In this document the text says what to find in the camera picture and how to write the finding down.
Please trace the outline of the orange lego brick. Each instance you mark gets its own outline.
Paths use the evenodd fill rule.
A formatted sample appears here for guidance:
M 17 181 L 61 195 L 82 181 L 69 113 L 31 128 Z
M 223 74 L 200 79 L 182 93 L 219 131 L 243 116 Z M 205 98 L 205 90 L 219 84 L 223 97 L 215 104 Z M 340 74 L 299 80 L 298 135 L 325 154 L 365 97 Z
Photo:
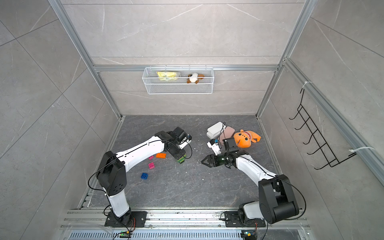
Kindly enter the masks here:
M 166 157 L 167 157 L 166 153 L 158 153 L 158 154 L 156 154 L 156 158 L 159 158 L 159 159 L 165 159 Z

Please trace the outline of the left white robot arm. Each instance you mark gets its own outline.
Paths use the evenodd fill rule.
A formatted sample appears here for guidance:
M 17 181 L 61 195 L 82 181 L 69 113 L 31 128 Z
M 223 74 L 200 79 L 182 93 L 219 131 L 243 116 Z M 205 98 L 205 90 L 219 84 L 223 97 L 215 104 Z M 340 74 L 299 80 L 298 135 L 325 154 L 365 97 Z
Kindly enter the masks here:
M 130 206 L 125 196 L 127 172 L 142 161 L 160 153 L 169 153 L 178 163 L 186 157 L 184 147 L 192 141 L 192 136 L 180 127 L 173 131 L 160 131 L 147 141 L 128 150 L 113 153 L 106 152 L 96 172 L 96 178 L 108 198 L 113 214 L 126 217 L 130 214 Z

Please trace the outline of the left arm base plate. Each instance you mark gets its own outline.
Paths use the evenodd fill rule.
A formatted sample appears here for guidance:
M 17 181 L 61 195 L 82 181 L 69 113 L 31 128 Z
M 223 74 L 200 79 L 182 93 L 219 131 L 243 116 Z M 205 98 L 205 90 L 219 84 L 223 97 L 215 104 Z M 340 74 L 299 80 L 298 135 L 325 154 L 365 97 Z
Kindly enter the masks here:
M 112 228 L 143 228 L 146 223 L 147 213 L 145 211 L 128 211 L 121 217 L 114 212 L 109 212 L 105 221 L 105 227 Z

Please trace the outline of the brown white plush toy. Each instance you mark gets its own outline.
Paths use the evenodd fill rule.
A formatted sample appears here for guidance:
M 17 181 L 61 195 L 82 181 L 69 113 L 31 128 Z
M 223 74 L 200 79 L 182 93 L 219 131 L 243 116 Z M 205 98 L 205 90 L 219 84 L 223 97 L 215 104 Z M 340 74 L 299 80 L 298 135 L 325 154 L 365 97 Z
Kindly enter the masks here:
M 205 76 L 203 74 L 197 74 L 197 73 L 190 74 L 188 75 L 188 78 L 187 78 L 187 84 L 198 84 L 200 80 L 204 79 L 204 77 Z

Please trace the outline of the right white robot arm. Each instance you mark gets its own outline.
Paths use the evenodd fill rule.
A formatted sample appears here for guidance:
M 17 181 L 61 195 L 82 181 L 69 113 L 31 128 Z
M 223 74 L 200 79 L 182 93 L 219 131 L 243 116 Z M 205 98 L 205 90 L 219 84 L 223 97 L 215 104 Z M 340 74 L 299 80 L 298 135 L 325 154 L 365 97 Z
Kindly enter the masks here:
M 299 215 L 299 206 L 294 194 L 295 187 L 285 175 L 276 175 L 262 167 L 252 156 L 240 149 L 234 138 L 219 141 L 210 140 L 207 145 L 214 152 L 202 160 L 209 167 L 235 167 L 245 173 L 258 187 L 259 200 L 239 206 L 238 219 L 241 225 L 253 220 L 263 220 L 274 224 L 283 220 L 292 220 Z

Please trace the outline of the pink rectangular box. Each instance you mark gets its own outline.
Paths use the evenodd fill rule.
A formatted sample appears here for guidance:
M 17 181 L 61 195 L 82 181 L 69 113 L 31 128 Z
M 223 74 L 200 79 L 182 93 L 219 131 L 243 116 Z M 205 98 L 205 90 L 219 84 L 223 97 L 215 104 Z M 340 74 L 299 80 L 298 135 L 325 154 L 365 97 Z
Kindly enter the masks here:
M 224 129 L 224 132 L 220 134 L 219 142 L 221 145 L 223 145 L 223 141 L 228 138 L 232 138 L 235 134 L 235 129 L 232 127 L 226 127 Z

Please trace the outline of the yellow packet in basket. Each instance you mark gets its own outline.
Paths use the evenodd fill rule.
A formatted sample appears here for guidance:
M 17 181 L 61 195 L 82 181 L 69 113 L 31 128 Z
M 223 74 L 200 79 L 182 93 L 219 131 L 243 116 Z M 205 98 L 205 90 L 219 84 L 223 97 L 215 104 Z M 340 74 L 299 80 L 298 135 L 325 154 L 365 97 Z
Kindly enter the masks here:
M 181 77 L 181 73 L 179 72 L 168 72 L 168 71 L 160 71 L 157 72 L 158 79 L 160 81 L 176 81 Z

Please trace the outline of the orange plush toy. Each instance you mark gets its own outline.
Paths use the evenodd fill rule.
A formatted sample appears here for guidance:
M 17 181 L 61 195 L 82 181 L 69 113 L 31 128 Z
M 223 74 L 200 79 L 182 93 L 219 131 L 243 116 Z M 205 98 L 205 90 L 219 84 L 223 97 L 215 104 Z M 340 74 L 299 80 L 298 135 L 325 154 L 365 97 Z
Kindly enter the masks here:
M 249 148 L 252 143 L 257 143 L 261 140 L 261 136 L 253 131 L 240 130 L 234 134 L 234 140 L 239 148 Z

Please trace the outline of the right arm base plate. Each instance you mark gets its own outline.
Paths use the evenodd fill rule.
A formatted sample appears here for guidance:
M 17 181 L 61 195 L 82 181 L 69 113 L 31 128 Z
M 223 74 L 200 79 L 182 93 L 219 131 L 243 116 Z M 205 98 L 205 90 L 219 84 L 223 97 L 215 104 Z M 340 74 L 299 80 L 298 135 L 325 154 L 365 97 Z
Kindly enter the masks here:
M 225 211 L 221 213 L 220 220 L 225 222 L 227 228 L 263 228 L 267 226 L 264 220 L 248 219 L 245 214 L 239 211 Z

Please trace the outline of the white rectangular box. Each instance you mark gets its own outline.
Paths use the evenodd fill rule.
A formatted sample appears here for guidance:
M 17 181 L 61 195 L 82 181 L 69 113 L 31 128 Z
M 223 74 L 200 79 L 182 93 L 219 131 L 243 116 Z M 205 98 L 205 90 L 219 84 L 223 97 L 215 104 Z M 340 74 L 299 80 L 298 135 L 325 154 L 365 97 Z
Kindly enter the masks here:
M 216 139 L 217 137 L 220 136 L 223 130 L 225 130 L 226 125 L 225 123 L 222 122 L 217 122 L 216 124 L 212 125 L 207 129 L 207 137 L 209 139 Z

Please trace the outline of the dark green lego brick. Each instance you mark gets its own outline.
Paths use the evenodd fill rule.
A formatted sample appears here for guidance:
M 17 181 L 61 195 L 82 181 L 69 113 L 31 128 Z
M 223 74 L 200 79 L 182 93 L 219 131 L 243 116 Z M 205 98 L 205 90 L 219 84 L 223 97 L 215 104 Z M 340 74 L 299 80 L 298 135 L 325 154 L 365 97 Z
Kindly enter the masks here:
M 180 158 L 180 159 L 177 160 L 177 162 L 180 163 L 180 164 L 182 164 L 184 161 L 185 161 L 185 158 L 184 158 L 184 157 L 182 157 L 182 158 Z

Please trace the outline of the aluminium mounting rail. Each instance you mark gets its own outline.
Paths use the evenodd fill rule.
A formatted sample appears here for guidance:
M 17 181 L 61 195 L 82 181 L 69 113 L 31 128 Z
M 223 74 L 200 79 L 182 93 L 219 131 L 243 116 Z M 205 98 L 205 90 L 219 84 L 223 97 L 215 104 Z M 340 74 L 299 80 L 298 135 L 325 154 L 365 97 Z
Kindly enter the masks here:
M 255 228 L 227 228 L 225 222 L 220 220 L 221 213 L 225 211 L 237 211 L 233 208 L 198 208 L 198 209 L 144 209 L 134 208 L 133 211 L 145 211 L 147 219 L 143 228 L 119 228 L 136 230 L 216 230 L 216 229 L 236 229 L 236 230 L 262 230 L 271 229 L 307 229 L 307 220 L 300 218 L 293 221 L 281 221 L 273 225 L 267 224 L 266 227 Z M 61 229 L 99 229 L 109 231 L 112 227 L 105 227 L 109 211 L 101 208 L 85 208 L 81 210 L 69 210 L 63 220 L 59 222 Z

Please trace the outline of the blue lego brick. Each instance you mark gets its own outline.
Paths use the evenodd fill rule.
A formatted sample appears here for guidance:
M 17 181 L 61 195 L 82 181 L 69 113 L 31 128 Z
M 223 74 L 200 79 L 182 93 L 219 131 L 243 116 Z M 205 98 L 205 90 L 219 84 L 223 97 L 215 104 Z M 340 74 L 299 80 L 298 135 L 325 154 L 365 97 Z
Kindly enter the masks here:
M 148 173 L 142 173 L 142 175 L 141 175 L 141 179 L 143 179 L 143 180 L 147 180 L 148 179 Z

